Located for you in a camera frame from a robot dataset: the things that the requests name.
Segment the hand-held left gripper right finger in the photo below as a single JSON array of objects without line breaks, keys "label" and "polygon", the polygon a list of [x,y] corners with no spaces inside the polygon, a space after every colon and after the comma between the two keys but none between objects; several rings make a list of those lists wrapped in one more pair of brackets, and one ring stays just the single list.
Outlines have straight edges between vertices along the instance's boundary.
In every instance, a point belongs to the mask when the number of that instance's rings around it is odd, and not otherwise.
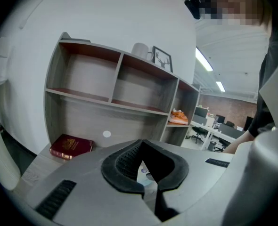
[{"label": "hand-held left gripper right finger", "polygon": [[[201,199],[219,180],[233,158],[232,154],[193,150],[163,142],[155,144],[178,158],[177,162],[173,162],[151,148],[143,153],[142,161],[157,183],[157,187],[145,187],[143,200],[162,222]],[[179,164],[181,168],[173,174],[172,182],[180,178],[182,182],[174,189],[160,192],[159,179],[173,172]]]}]

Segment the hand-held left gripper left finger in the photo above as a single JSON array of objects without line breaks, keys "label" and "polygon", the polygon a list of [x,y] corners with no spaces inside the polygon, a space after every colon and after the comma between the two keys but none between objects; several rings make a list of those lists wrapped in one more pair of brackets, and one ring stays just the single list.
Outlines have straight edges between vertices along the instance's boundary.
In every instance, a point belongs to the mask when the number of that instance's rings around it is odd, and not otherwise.
[{"label": "hand-held left gripper left finger", "polygon": [[27,204],[37,207],[64,180],[75,187],[54,215],[52,222],[63,226],[156,226],[161,223],[140,194],[117,191],[104,179],[104,159],[131,145],[124,142],[81,154],[65,162],[40,181],[26,197]]}]

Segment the white tissues pack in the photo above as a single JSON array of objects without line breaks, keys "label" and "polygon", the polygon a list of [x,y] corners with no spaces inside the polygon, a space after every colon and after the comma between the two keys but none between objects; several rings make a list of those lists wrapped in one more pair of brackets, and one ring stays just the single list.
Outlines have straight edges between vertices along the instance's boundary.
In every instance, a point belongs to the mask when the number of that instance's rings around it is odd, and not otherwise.
[{"label": "white tissues pack", "polygon": [[156,181],[143,161],[141,162],[138,169],[137,182],[144,187],[157,187]]}]

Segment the orange tissues pack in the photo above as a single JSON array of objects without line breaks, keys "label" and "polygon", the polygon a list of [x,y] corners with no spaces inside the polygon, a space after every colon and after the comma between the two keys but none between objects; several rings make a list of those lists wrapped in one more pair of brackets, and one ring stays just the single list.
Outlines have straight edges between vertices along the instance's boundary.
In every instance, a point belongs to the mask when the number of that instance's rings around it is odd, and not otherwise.
[{"label": "orange tissues pack", "polygon": [[188,118],[182,110],[173,109],[168,121],[173,124],[188,125]]}]

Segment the grey wooden desk with hutch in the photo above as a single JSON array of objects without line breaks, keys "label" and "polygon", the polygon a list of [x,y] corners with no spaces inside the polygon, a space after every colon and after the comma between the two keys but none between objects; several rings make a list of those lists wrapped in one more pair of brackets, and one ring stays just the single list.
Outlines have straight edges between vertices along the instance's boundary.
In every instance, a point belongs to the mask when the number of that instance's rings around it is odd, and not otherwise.
[{"label": "grey wooden desk with hutch", "polygon": [[[150,139],[180,146],[188,125],[169,123],[173,109],[192,120],[199,89],[152,62],[94,43],[61,42],[52,53],[44,90],[50,143],[62,134],[96,147]],[[108,130],[111,137],[103,137]]]}]

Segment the person's right forearm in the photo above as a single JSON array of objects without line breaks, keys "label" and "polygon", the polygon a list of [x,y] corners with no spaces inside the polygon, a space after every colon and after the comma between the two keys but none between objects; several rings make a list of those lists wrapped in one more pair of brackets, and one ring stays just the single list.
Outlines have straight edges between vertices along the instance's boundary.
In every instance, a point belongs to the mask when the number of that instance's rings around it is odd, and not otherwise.
[{"label": "person's right forearm", "polygon": [[233,141],[226,149],[224,149],[223,153],[235,154],[238,146],[242,143],[252,142],[255,139],[253,135],[249,131],[246,131],[240,137],[238,137],[235,141]]}]

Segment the white office desk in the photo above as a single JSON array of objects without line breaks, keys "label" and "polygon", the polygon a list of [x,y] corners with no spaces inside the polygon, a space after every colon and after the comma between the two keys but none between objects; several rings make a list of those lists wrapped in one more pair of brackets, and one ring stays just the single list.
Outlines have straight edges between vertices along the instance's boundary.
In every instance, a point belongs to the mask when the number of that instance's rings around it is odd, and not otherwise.
[{"label": "white office desk", "polygon": [[207,150],[213,136],[224,139],[228,142],[233,142],[235,139],[239,138],[244,134],[244,131],[239,131],[237,129],[231,128],[225,124],[219,126],[219,129],[213,129],[212,127],[207,127],[203,124],[192,121],[190,123],[192,127],[198,127],[205,129],[207,131],[206,138],[202,144],[201,150]]}]

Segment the black office chair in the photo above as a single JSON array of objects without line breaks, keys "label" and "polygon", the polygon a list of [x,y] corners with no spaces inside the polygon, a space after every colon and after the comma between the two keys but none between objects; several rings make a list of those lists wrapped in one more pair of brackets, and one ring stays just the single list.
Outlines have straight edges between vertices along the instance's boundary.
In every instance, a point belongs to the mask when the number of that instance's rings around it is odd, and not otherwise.
[{"label": "black office chair", "polygon": [[203,143],[203,136],[206,136],[208,131],[201,127],[193,127],[192,130],[195,132],[195,135],[191,135],[189,136],[189,138],[194,139],[196,144],[198,143],[198,141]]},{"label": "black office chair", "polygon": [[219,143],[221,144],[221,147],[215,146],[214,147],[215,152],[223,152],[230,145],[230,142],[222,138],[219,138]]}]

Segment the dark red book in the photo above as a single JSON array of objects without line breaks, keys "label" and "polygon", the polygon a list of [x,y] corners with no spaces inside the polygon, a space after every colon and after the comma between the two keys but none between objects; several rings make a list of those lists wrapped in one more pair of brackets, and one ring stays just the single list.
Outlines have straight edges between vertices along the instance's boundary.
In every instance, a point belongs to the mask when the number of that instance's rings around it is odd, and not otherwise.
[{"label": "dark red book", "polygon": [[94,141],[62,134],[50,147],[50,153],[64,160],[89,153],[93,149]]}]

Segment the person's black clothing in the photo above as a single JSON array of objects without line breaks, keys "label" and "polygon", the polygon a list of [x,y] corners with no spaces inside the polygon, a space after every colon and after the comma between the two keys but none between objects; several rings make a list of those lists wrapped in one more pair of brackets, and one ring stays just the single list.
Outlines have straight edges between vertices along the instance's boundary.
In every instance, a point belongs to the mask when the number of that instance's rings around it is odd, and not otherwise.
[{"label": "person's black clothing", "polygon": [[260,133],[271,129],[274,120],[267,106],[269,99],[270,78],[278,67],[278,30],[272,30],[269,39],[267,54],[262,62],[259,72],[259,91],[257,99],[257,110],[254,119],[249,126],[249,133],[257,137]]}]

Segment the black framed deer picture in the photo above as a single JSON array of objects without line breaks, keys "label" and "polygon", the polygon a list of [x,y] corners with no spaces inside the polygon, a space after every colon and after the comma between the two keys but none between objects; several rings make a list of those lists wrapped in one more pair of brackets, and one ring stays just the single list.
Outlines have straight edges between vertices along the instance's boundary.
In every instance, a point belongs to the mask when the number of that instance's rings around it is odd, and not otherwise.
[{"label": "black framed deer picture", "polygon": [[154,54],[152,62],[159,67],[170,71],[171,73],[173,72],[173,67],[172,67],[172,57],[168,53],[164,52],[160,48],[153,46],[152,47],[152,52]]}]

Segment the white mug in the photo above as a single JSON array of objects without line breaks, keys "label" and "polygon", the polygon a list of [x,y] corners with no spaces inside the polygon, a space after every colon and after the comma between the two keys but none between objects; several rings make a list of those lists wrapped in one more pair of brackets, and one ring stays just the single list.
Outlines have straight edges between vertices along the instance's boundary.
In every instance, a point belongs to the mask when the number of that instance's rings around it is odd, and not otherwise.
[{"label": "white mug", "polygon": [[152,61],[154,58],[154,53],[149,51],[149,47],[143,43],[135,43],[133,45],[131,53],[147,61]]}]

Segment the small black picture frame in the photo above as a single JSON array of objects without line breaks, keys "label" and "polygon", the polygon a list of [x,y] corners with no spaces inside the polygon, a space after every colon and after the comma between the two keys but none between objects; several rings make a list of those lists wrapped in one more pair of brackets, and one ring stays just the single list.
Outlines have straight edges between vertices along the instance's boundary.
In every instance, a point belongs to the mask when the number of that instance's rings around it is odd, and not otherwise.
[{"label": "small black picture frame", "polygon": [[74,42],[78,42],[78,43],[91,43],[90,40],[76,39],[76,38],[62,38],[60,41],[61,42],[71,42],[71,41],[74,41]]}]

